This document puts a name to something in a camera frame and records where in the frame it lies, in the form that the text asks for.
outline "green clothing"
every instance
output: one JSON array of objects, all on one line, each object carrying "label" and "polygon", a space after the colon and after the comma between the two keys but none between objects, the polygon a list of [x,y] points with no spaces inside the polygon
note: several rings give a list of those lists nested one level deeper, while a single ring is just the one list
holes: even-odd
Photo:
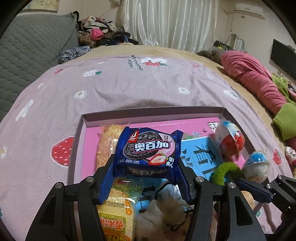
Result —
[{"label": "green clothing", "polygon": [[286,103],[277,113],[272,123],[281,131],[283,140],[296,136],[296,106]]},{"label": "green clothing", "polygon": [[279,92],[285,97],[288,103],[296,105],[294,101],[290,98],[290,92],[288,90],[288,81],[284,77],[277,77],[275,74],[272,74],[272,82],[274,82],[279,90]]}]

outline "pink blanket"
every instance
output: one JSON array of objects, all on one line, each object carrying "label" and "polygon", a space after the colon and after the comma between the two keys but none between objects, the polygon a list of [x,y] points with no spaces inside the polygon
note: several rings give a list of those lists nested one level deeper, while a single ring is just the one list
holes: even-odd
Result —
[{"label": "pink blanket", "polygon": [[271,73],[254,57],[239,51],[228,51],[221,57],[230,77],[235,78],[275,116],[287,103],[271,80]]}]

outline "green fuzzy ring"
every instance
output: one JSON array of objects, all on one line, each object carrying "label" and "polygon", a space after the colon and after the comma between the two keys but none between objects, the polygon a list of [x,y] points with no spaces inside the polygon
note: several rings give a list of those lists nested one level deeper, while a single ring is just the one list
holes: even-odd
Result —
[{"label": "green fuzzy ring", "polygon": [[230,174],[233,180],[244,177],[242,170],[233,162],[224,162],[214,171],[212,175],[212,183],[224,186],[224,177],[226,173]]}]

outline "blue cookie package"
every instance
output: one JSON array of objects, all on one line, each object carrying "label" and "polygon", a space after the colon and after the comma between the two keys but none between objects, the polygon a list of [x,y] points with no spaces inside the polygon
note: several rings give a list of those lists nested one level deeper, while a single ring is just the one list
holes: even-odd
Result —
[{"label": "blue cookie package", "polygon": [[171,184],[186,188],[178,167],[182,136],[179,130],[167,134],[150,128],[125,127],[116,146],[113,169],[109,168],[102,183],[99,203],[108,198],[114,178],[128,174],[166,178]]}]

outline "beige bed sheet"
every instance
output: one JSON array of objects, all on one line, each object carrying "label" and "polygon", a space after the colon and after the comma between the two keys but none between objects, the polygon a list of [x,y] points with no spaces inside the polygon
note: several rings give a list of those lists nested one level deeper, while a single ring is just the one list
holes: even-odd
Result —
[{"label": "beige bed sheet", "polygon": [[89,60],[93,58],[115,56],[115,55],[130,55],[130,54],[147,55],[147,56],[155,56],[155,57],[158,56],[158,57],[165,57],[165,58],[172,57],[172,58],[201,62],[204,66],[210,68],[211,70],[213,70],[214,72],[222,76],[234,90],[240,93],[248,101],[248,103],[253,107],[253,109],[257,112],[257,114],[262,118],[266,127],[274,136],[274,138],[277,140],[279,147],[284,152],[284,149],[285,149],[284,142],[281,139],[279,132],[274,128],[272,124],[272,116],[270,115],[268,110],[266,110],[265,107],[248,90],[246,90],[234,79],[227,76],[226,72],[224,71],[224,68],[221,65],[205,57],[198,56],[197,54],[190,53],[183,50],[162,48],[162,47],[156,47],[156,46],[117,45],[117,46],[108,46],[108,47],[101,46],[101,47],[92,49],[91,52],[77,59],[71,60],[68,63],[75,62],[77,60]]}]

